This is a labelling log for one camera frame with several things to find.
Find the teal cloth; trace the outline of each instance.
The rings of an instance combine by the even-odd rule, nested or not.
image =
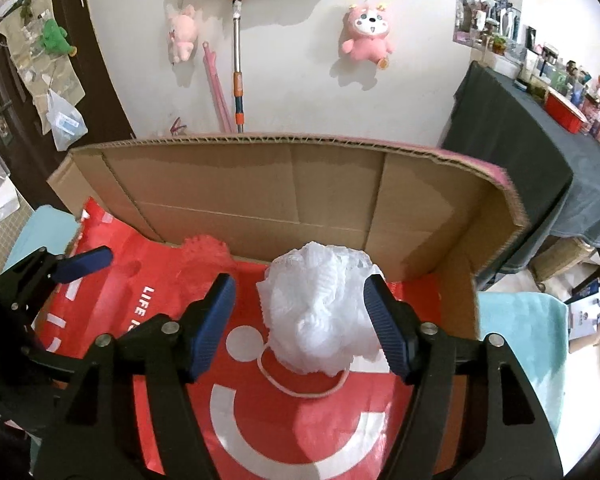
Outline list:
[[[569,348],[567,306],[539,292],[480,292],[478,304],[480,338],[491,332],[504,336],[557,434]]]
[[[46,247],[51,254],[64,254],[79,226],[80,224],[69,213],[58,211],[50,205],[40,206],[27,220],[2,272],[40,247]]]

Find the red bag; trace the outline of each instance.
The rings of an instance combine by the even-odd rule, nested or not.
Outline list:
[[[165,313],[178,319],[200,300],[220,272],[237,283],[237,302],[211,370],[188,386],[189,397],[218,472],[225,479],[375,479],[395,439],[411,396],[386,362],[356,360],[338,391],[319,399],[276,389],[258,368],[267,330],[255,284],[266,266],[234,261],[211,237],[188,239],[179,248],[149,241],[113,218],[93,200],[85,206],[75,252],[100,245],[112,265],[59,287],[40,332],[52,351],[82,357],[101,333],[121,336],[145,319]],[[439,322],[433,276],[391,284],[421,319]],[[272,352],[264,369],[285,388],[318,394],[339,377],[300,376]],[[134,379],[136,414],[147,466],[162,472],[150,423],[144,377]]]

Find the dark gray tablecloth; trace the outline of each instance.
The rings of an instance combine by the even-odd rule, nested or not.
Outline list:
[[[511,79],[472,63],[442,147],[505,168],[529,216],[529,230],[478,284],[523,269],[549,235],[600,247],[599,143],[567,132]]]

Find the pink stuffed pig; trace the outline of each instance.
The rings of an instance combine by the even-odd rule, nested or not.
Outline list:
[[[373,61],[378,68],[389,66],[388,54],[394,51],[393,45],[386,38],[390,31],[386,7],[378,5],[351,6],[347,15],[347,30],[351,39],[342,44],[342,51],[351,59]]]
[[[171,41],[171,54],[174,63],[186,61],[193,52],[193,43],[198,37],[198,26],[193,20],[196,9],[188,5],[181,12],[170,10],[169,21],[171,29],[169,40]]]

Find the red box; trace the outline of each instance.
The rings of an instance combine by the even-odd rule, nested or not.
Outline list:
[[[560,126],[571,134],[577,134],[582,123],[587,121],[584,114],[578,110],[566,97],[549,88],[549,95],[544,105],[546,112],[554,118]]]

